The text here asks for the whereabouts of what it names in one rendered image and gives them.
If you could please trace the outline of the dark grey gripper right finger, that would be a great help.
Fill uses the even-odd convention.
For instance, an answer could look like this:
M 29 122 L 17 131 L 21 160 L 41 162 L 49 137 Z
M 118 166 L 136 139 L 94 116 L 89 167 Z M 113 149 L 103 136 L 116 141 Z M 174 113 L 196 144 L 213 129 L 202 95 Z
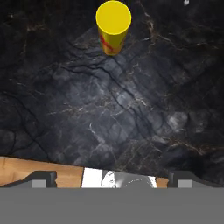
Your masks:
M 172 188 L 224 188 L 224 185 L 219 185 L 200 179 L 190 171 L 171 171 L 168 179 L 169 181 L 167 186 Z

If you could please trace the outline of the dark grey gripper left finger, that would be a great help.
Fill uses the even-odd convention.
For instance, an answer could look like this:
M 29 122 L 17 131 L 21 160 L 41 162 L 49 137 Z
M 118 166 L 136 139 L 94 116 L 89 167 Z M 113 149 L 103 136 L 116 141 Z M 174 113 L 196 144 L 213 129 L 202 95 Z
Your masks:
M 24 188 L 56 188 L 57 172 L 56 171 L 33 171 L 27 177 L 1 185 L 6 187 L 24 187 Z

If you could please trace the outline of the yellow cup with red print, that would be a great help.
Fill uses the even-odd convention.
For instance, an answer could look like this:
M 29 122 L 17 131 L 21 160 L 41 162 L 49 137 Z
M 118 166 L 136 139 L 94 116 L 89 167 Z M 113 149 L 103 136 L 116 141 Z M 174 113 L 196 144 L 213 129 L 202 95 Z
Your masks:
M 108 0 L 99 6 L 95 21 L 101 48 L 105 54 L 115 56 L 122 50 L 131 20 L 130 9 L 125 3 Z

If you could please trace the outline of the wooden cupboard front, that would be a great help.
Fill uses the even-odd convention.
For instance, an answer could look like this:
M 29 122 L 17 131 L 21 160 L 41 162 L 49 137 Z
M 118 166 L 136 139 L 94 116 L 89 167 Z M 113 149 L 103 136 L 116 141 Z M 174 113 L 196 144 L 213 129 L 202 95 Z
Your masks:
M 58 188 L 82 188 L 81 181 L 84 169 L 73 165 L 0 157 L 0 187 L 24 179 L 34 171 L 56 171 Z M 168 179 L 156 178 L 156 182 L 157 188 L 166 188 Z

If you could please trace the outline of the white dishwasher front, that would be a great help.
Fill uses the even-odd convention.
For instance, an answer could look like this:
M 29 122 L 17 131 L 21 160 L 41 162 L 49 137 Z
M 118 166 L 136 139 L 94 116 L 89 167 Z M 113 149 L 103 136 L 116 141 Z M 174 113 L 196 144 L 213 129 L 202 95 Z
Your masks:
M 133 173 L 85 168 L 82 188 L 157 188 L 156 178 Z

